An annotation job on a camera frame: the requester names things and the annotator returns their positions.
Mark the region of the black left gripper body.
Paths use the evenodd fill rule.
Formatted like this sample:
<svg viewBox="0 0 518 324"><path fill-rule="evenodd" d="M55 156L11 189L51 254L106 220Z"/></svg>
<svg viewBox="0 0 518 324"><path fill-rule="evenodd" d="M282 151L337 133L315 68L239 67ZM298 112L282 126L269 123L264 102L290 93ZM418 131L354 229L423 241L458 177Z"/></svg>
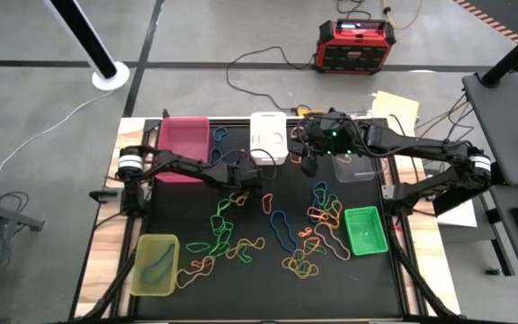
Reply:
<svg viewBox="0 0 518 324"><path fill-rule="evenodd" d="M252 172L258 168L253 162L243 161L238 163L227 163L228 180L227 187L236 189L258 189L260 187L249 187L250 180L259 179L253 176Z"/></svg>

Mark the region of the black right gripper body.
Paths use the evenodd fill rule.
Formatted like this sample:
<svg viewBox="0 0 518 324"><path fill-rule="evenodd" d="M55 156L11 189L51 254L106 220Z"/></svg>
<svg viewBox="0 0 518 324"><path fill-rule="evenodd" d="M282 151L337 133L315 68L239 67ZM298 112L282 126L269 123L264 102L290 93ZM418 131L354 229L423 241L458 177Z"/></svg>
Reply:
<svg viewBox="0 0 518 324"><path fill-rule="evenodd" d="M364 155L366 129L366 123L343 112L310 114L298 121L298 155Z"/></svg>

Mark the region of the white plastic basket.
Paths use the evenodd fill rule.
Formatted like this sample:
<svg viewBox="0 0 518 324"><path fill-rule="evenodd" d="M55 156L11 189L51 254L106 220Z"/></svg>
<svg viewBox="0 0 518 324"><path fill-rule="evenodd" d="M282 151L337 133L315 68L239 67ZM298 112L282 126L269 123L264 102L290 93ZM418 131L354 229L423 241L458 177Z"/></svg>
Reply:
<svg viewBox="0 0 518 324"><path fill-rule="evenodd" d="M282 165L288 154L287 116L283 112L254 112L250 116L249 152L255 162L261 166ZM261 132L273 131L281 133L285 141L277 146L261 146L258 135Z"/></svg>

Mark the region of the orange extension plug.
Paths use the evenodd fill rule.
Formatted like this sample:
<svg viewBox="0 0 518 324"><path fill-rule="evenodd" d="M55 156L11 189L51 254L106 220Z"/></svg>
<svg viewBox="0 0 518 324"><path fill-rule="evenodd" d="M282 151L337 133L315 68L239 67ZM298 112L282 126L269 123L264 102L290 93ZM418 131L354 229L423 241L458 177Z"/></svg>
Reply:
<svg viewBox="0 0 518 324"><path fill-rule="evenodd" d="M322 114L327 113L327 111L325 111L325 110L314 110L304 104L300 104L299 106L297 106L294 109L294 112L296 113L297 116L301 116L301 117L322 115Z"/></svg>

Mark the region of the clear plastic bin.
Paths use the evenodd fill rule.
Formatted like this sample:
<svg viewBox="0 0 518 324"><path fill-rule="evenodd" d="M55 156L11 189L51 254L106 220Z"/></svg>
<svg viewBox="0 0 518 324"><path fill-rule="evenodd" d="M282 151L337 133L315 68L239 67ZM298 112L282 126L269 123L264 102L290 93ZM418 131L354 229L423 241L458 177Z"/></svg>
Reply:
<svg viewBox="0 0 518 324"><path fill-rule="evenodd" d="M343 164L337 161L337 156L332 157L332 163L335 177L341 183L369 181L376 175L375 167L369 157L350 155L352 162Z"/></svg>

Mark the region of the manila paper folder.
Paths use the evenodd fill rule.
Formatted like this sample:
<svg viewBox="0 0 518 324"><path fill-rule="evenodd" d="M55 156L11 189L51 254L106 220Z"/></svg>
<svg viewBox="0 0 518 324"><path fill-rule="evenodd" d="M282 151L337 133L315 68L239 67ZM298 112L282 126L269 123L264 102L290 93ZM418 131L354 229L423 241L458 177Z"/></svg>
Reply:
<svg viewBox="0 0 518 324"><path fill-rule="evenodd" d="M377 91L372 96L370 113L373 117L386 118L388 126L398 134L401 134L401 131L397 121L401 124L406 135L415 134L419 102L383 91Z"/></svg>

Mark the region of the pink plastic basket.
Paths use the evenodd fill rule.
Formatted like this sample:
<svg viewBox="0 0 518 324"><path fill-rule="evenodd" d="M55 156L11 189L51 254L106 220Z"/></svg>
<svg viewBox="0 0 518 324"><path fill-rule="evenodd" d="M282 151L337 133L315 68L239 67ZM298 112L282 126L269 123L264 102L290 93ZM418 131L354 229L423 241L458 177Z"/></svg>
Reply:
<svg viewBox="0 0 518 324"><path fill-rule="evenodd" d="M206 117L166 117L161 121L157 149L207 163L210 153L210 121Z"/></svg>

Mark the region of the green mesh basket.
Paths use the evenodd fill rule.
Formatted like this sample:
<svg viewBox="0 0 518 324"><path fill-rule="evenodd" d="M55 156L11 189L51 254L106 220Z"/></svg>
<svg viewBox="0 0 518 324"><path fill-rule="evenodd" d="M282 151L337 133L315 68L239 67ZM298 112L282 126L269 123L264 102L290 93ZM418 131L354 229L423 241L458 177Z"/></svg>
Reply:
<svg viewBox="0 0 518 324"><path fill-rule="evenodd" d="M389 250L379 211L375 206L344 211L344 223L352 252L360 257Z"/></svg>

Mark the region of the red black power station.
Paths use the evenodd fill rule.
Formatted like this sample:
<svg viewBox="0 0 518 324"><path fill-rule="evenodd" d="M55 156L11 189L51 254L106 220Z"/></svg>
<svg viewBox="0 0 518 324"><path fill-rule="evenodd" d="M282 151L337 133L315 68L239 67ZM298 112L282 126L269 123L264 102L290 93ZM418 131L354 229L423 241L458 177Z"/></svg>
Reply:
<svg viewBox="0 0 518 324"><path fill-rule="evenodd" d="M385 20L337 19L319 26L313 69L319 73L373 75L396 43Z"/></svg>

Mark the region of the dark table mat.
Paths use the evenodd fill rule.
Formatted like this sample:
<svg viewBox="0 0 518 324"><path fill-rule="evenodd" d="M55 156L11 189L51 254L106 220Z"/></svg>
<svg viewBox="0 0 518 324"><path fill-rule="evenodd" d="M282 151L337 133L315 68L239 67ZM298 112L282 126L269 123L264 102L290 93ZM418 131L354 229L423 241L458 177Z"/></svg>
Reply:
<svg viewBox="0 0 518 324"><path fill-rule="evenodd" d="M346 209L380 207L379 183L341 183L335 177L332 159L318 160L317 176L305 176L298 166L285 162L266 166L264 192L273 194L272 207L283 210L298 245L298 234L309 226L307 209L312 188L328 184ZM249 264L239 258L218 257L209 276L166 297L140 297L134 312L157 320L356 320L397 318L401 314L399 291L389 253L353 256L349 261L313 253L308 261L318 266L318 275L299 279L281 266L290 256L281 248L270 216L263 213L261 195L251 196L244 206L231 205L222 212L233 223L231 244L240 239L265 239L262 250L248 249Z"/></svg>

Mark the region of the yellow translucent basket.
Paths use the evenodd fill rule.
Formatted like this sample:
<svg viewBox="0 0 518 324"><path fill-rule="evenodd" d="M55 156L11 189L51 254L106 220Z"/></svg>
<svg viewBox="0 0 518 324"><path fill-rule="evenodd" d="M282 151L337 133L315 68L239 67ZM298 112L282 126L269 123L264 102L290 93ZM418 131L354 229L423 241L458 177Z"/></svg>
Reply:
<svg viewBox="0 0 518 324"><path fill-rule="evenodd" d="M174 245L173 255L166 259L169 266L162 281L156 284L141 282L141 272L146 266L155 263L169 245ZM175 290L175 277L179 264L180 243L173 234L143 234L138 239L130 293L133 296L165 297Z"/></svg>

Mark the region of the white paper sheet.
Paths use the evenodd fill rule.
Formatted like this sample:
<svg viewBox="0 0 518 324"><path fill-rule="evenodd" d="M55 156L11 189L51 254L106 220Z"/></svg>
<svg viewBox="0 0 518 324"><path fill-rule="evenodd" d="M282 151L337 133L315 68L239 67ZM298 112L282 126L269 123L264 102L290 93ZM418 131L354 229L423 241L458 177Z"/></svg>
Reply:
<svg viewBox="0 0 518 324"><path fill-rule="evenodd" d="M478 226L473 201L466 201L437 217L441 225L476 228Z"/></svg>

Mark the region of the black white pole stand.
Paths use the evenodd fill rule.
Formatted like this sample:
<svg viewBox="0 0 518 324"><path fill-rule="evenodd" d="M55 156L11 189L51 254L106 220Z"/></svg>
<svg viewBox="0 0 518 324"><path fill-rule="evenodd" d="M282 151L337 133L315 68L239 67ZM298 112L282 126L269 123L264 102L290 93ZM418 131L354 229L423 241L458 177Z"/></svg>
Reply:
<svg viewBox="0 0 518 324"><path fill-rule="evenodd" d="M101 91L124 86L130 78L129 68L115 61L77 0L43 0L56 20L84 52L94 70L92 84Z"/></svg>

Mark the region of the grey side table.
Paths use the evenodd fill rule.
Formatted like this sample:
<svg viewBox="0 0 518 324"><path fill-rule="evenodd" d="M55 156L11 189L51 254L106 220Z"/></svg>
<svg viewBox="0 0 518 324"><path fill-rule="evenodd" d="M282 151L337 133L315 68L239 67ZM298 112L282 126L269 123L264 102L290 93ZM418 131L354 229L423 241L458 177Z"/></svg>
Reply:
<svg viewBox="0 0 518 324"><path fill-rule="evenodd" d="M495 87L477 76L463 77L462 84L503 177L489 192L518 260L518 73L503 76Z"/></svg>

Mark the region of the black diagonal pole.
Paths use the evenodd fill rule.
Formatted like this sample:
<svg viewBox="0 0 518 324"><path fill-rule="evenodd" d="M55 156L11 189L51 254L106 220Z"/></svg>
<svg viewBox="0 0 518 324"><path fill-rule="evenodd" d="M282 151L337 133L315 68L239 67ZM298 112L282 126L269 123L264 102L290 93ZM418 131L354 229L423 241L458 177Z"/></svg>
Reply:
<svg viewBox="0 0 518 324"><path fill-rule="evenodd" d="M518 44L483 76L479 82L486 87L496 87L502 77L518 66Z"/></svg>

